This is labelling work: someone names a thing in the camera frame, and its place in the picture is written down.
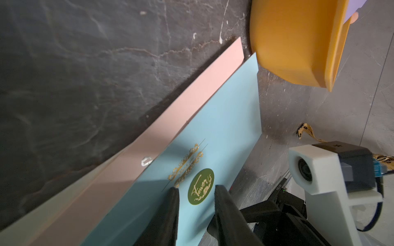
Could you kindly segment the yellow plastic storage box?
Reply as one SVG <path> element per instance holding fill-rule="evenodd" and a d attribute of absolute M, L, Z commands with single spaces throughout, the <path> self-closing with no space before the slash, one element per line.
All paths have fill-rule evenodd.
<path fill-rule="evenodd" d="M 332 91 L 350 27 L 348 3 L 253 0 L 249 36 L 259 65 L 290 83 Z"/>

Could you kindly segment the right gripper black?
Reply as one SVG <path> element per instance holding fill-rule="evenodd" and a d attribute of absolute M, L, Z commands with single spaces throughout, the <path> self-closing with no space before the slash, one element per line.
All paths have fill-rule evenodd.
<path fill-rule="evenodd" d="M 285 190 L 280 181 L 268 200 L 239 209 L 262 246 L 328 246 L 329 242 L 306 219 L 306 204 Z M 207 232 L 217 240 L 215 215 Z"/>

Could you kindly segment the cream white envelope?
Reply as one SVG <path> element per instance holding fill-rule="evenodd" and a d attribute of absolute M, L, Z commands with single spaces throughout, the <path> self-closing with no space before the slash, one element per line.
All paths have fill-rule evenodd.
<path fill-rule="evenodd" d="M 1 230 L 1 245 L 29 246 L 126 150 L 127 148 L 122 149 L 63 191 Z"/>

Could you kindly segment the light blue envelope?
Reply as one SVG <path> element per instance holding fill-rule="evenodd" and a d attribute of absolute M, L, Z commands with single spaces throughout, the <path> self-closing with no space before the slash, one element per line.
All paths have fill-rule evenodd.
<path fill-rule="evenodd" d="M 196 246 L 214 215 L 214 190 L 230 188 L 262 134 L 253 54 L 212 96 L 83 241 L 131 246 L 170 188 L 179 190 L 178 246 Z"/>

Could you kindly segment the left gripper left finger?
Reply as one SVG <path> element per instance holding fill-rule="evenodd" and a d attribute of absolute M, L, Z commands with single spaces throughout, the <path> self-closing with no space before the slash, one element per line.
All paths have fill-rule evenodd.
<path fill-rule="evenodd" d="M 175 246 L 178 237 L 180 195 L 170 188 L 147 228 L 135 246 Z"/>

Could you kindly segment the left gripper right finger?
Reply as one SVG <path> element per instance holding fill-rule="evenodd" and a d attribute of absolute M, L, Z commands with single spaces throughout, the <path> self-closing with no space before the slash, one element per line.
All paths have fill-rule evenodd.
<path fill-rule="evenodd" d="M 223 185 L 216 185 L 214 203 L 217 241 L 220 246 L 262 245 Z"/>

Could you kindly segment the pink envelope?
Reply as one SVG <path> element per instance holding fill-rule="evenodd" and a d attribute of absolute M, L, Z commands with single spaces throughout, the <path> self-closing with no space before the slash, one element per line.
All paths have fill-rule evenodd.
<path fill-rule="evenodd" d="M 167 148 L 195 114 L 244 60 L 236 39 L 59 215 L 46 224 L 31 246 L 78 246 L 118 203 L 144 170 Z"/>

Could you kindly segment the purple envelope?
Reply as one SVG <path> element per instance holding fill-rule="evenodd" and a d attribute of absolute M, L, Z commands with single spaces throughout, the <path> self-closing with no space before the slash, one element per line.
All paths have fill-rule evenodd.
<path fill-rule="evenodd" d="M 362 8 L 365 3 L 366 0 L 349 0 L 344 23 L 348 20 L 351 24 L 354 23 L 359 17 L 357 10 Z"/>

